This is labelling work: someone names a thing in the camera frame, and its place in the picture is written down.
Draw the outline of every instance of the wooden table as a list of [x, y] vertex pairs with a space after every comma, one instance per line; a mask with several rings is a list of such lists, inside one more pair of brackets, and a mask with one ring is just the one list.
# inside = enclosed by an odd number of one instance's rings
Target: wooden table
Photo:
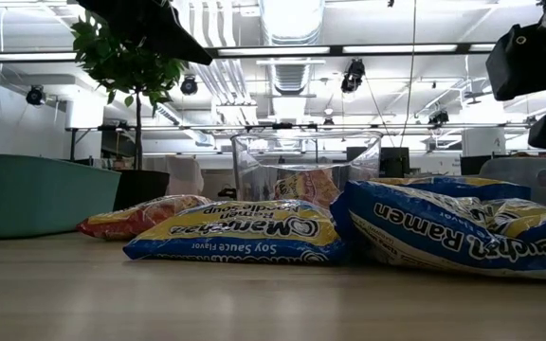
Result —
[[128, 261], [122, 246], [1, 241], [0, 340], [546, 340], [546, 282]]

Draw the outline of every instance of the cup noodles ramen package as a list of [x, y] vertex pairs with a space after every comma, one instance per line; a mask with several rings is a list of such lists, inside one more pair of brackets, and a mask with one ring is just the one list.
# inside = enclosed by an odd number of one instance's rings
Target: cup noodles ramen package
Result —
[[326, 170], [301, 171], [275, 184], [276, 200], [304, 200], [326, 209], [339, 194], [331, 172]]
[[129, 241], [149, 228], [188, 208], [210, 203], [197, 195], [169, 195], [111, 213], [92, 216], [77, 225], [88, 236]]
[[507, 182], [461, 176], [431, 176], [425, 178], [388, 178], [372, 181], [409, 188], [428, 190], [454, 198], [475, 197], [482, 201], [519, 198], [530, 200], [531, 190]]
[[327, 263], [345, 255], [327, 213], [298, 200], [221, 202], [186, 210], [141, 233], [123, 251], [133, 260], [273, 263]]
[[[387, 264], [546, 278], [546, 211], [526, 201], [518, 210], [516, 202], [507, 203], [494, 211], [476, 199], [352, 181], [331, 210], [343, 239], [365, 244], [369, 255]], [[516, 219], [505, 219], [503, 227], [490, 224], [490, 214], [502, 225], [498, 215], [507, 212]]]

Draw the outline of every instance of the clear plastic container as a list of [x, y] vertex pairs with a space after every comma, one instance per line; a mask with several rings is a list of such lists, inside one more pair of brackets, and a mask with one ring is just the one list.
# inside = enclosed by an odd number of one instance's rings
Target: clear plastic container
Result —
[[503, 157], [483, 164], [480, 177], [532, 189], [532, 201], [546, 205], [546, 157]]
[[[304, 171], [325, 170], [340, 190], [348, 180], [378, 177], [381, 137], [378, 132], [294, 130], [235, 135], [231, 141], [237, 198], [273, 200], [278, 181]], [[361, 153], [352, 157], [355, 151]]]

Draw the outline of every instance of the fluorescent light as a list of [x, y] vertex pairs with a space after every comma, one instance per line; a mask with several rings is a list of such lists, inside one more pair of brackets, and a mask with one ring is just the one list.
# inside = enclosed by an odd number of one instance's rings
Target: fluorescent light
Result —
[[73, 52], [50, 53], [0, 53], [0, 62], [74, 61]]
[[260, 55], [300, 55], [300, 54], [328, 54], [328, 46], [293, 46], [293, 47], [252, 47], [252, 48], [223, 48], [218, 50], [222, 57], [233, 56], [260, 56]]
[[179, 131], [178, 126], [169, 126], [169, 127], [142, 127], [143, 132], [175, 132]]
[[414, 52], [452, 52], [458, 46], [455, 44], [445, 45], [364, 45], [345, 46], [342, 53], [411, 53]]
[[0, 1], [0, 8], [30, 8], [41, 6], [67, 6], [65, 0], [7, 0]]
[[221, 154], [231, 154], [231, 152], [162, 152], [162, 153], [143, 153], [143, 156], [166, 156], [166, 155], [180, 155], [180, 156], [190, 156], [190, 155], [221, 155]]
[[494, 44], [473, 44], [469, 51], [472, 52], [492, 52], [492, 49], [494, 48]]
[[271, 61], [256, 61], [257, 65], [269, 66], [269, 65], [323, 65], [326, 64], [324, 60], [271, 60]]
[[213, 125], [213, 126], [194, 125], [194, 126], [191, 126], [191, 129], [192, 130], [243, 130], [243, 129], [245, 129], [245, 127], [242, 126], [242, 125], [228, 125], [228, 126], [224, 126], [224, 125]]

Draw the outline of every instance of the red ramen package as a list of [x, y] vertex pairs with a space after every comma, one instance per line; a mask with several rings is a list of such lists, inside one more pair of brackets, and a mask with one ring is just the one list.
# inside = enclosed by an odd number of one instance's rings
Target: red ramen package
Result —
[[306, 170], [275, 184], [275, 199], [303, 200], [325, 209], [340, 194], [332, 181], [332, 175], [326, 170]]
[[197, 195], [169, 195], [127, 209], [92, 216], [77, 225], [88, 236], [108, 241], [129, 241], [185, 209], [209, 204]]

